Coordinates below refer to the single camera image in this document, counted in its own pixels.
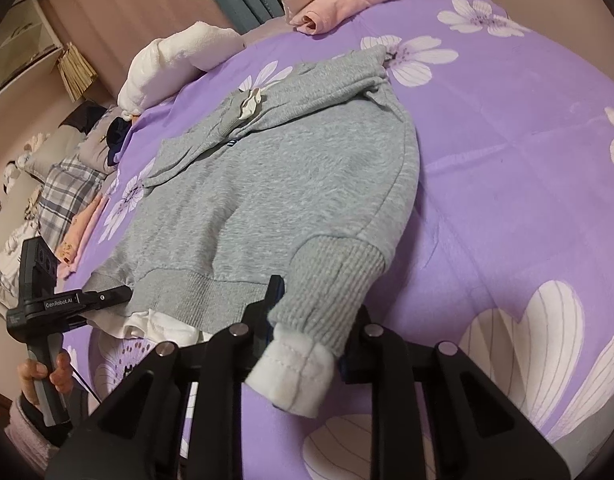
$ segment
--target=plaid pillow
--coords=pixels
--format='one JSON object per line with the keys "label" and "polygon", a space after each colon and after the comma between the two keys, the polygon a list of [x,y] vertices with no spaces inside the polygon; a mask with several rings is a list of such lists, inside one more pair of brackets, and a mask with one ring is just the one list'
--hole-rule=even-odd
{"label": "plaid pillow", "polygon": [[52,251],[63,240],[74,215],[94,200],[106,176],[82,164],[78,155],[64,158],[49,170],[38,202],[38,222]]}

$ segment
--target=pink sleeve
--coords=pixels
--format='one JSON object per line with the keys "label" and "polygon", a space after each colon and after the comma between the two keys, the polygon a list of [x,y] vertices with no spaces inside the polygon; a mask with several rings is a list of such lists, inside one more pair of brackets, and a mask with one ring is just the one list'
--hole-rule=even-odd
{"label": "pink sleeve", "polygon": [[10,424],[5,428],[5,433],[26,462],[42,475],[58,448],[47,442],[32,426],[20,407],[20,399],[12,402]]}

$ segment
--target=purple bed sheet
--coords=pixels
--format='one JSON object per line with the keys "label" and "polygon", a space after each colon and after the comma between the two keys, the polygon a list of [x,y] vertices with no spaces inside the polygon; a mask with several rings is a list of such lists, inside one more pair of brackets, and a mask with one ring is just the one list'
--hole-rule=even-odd
{"label": "purple bed sheet", "polygon": [[[270,38],[147,110],[66,288],[84,285],[122,236],[162,139],[239,86],[375,43],[392,54],[421,174],[395,260],[366,304],[410,341],[459,344],[554,442],[614,393],[614,83],[489,0],[396,0],[330,34]],[[90,328],[65,344],[103,395],[151,345]],[[369,478],[369,413],[367,387],[335,383],[315,420],[245,388],[245,477]]]}

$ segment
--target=person's arm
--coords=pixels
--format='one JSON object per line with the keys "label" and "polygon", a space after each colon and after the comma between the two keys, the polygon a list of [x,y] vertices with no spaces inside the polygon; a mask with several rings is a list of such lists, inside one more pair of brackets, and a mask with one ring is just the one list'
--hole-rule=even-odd
{"label": "person's arm", "polygon": [[[43,422],[43,415],[38,409],[38,396],[34,389],[34,380],[47,376],[44,365],[28,359],[18,366],[18,378],[22,394],[12,403],[10,424],[5,433],[23,458],[40,474],[47,468],[49,459],[55,455],[71,430],[66,423],[48,428]],[[56,359],[56,370],[49,380],[63,395],[68,395],[74,387],[72,367],[69,354],[61,352]]]}

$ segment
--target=hand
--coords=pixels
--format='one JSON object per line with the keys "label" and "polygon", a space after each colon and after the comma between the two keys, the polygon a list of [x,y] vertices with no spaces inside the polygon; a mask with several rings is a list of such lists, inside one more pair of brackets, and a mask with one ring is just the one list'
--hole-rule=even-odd
{"label": "hand", "polygon": [[[61,394],[68,394],[74,387],[74,378],[72,377],[72,360],[69,354],[62,350],[56,357],[56,370],[49,374],[49,381],[56,387]],[[47,377],[47,367],[32,359],[27,359],[25,362],[18,365],[18,380],[20,381],[20,389],[25,398],[34,406],[38,407],[38,396],[34,388],[34,380],[44,379]]]}

